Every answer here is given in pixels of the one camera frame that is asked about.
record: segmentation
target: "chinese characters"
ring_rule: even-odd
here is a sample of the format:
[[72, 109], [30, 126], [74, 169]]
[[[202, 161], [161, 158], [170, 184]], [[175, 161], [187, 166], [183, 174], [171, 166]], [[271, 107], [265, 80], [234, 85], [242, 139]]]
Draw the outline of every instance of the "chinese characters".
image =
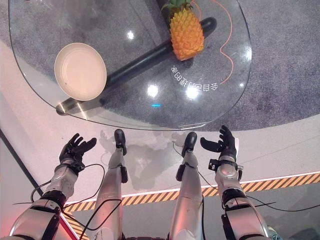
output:
[[171, 67], [171, 71], [172, 71], [172, 73], [174, 73], [174, 78], [183, 87], [195, 88], [198, 91], [209, 92], [209, 91], [215, 91], [219, 86], [217, 83], [197, 84], [197, 83], [188, 81], [186, 78], [184, 78], [181, 75], [181, 73], [178, 71], [178, 69], [177, 69], [177, 67], [175, 65], [173, 65], [173, 67]]

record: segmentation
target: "blue light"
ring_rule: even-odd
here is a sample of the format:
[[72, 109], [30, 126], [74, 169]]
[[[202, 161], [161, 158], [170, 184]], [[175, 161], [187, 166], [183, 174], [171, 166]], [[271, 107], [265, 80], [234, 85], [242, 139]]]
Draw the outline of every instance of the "blue light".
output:
[[160, 108], [161, 104], [160, 103], [154, 103], [154, 104], [151, 104], [151, 107]]

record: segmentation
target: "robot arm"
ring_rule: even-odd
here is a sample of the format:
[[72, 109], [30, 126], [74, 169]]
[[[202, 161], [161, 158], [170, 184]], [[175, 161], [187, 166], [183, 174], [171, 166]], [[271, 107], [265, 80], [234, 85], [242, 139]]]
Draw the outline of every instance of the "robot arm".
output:
[[268, 226], [241, 188], [243, 167], [236, 164], [235, 138], [226, 126], [220, 130], [218, 142], [201, 138], [206, 150], [221, 153], [211, 159], [209, 169], [215, 171], [215, 181], [221, 197], [224, 214], [221, 216], [227, 240], [268, 240]]
[[83, 137], [78, 137], [77, 133], [62, 149], [59, 157], [60, 164], [55, 168], [45, 193], [18, 217], [12, 226], [10, 236], [1, 240], [53, 240], [55, 238], [63, 206], [74, 193], [79, 172], [85, 169], [82, 156], [97, 142], [96, 138], [92, 138], [80, 144]]

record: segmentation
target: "robot forearm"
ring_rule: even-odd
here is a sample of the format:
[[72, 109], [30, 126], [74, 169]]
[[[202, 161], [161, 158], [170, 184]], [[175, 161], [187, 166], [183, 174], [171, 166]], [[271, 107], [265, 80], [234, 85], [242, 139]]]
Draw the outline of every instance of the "robot forearm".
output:
[[78, 176], [67, 165], [58, 166], [46, 192], [24, 211], [13, 224], [9, 237], [2, 240], [52, 240], [60, 213], [74, 192]]
[[215, 165], [215, 180], [225, 214], [221, 216], [228, 240], [269, 239], [268, 226], [241, 188], [239, 168], [230, 156], [221, 156]]

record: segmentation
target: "orange cable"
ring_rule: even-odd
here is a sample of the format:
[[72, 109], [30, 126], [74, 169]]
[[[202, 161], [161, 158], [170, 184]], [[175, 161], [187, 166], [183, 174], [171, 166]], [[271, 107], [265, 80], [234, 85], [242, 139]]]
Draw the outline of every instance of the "orange cable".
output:
[[223, 48], [225, 47], [225, 45], [229, 42], [230, 38], [231, 38], [231, 35], [232, 35], [232, 20], [231, 20], [231, 16], [229, 14], [229, 12], [227, 11], [227, 9], [220, 3], [218, 2], [217, 0], [211, 0], [212, 2], [218, 4], [221, 8], [224, 9], [224, 11], [226, 12], [226, 14], [228, 15], [229, 17], [229, 20], [230, 20], [230, 34], [229, 34], [229, 37], [228, 39], [226, 40], [226, 42], [220, 47], [220, 53], [222, 55], [224, 55], [230, 62], [231, 62], [231, 72], [229, 73], [229, 75], [226, 77], [226, 79], [221, 82], [220, 84], [224, 84], [230, 77], [231, 77], [231, 74], [233, 73], [234, 71], [234, 61], [232, 61], [232, 59], [223, 51]]
[[192, 0], [191, 5], [194, 4], [196, 6], [196, 8], [198, 9], [198, 13], [199, 13], [199, 20], [201, 21], [202, 19], [202, 12], [201, 9], [199, 7], [199, 5], [197, 4], [196, 0]]

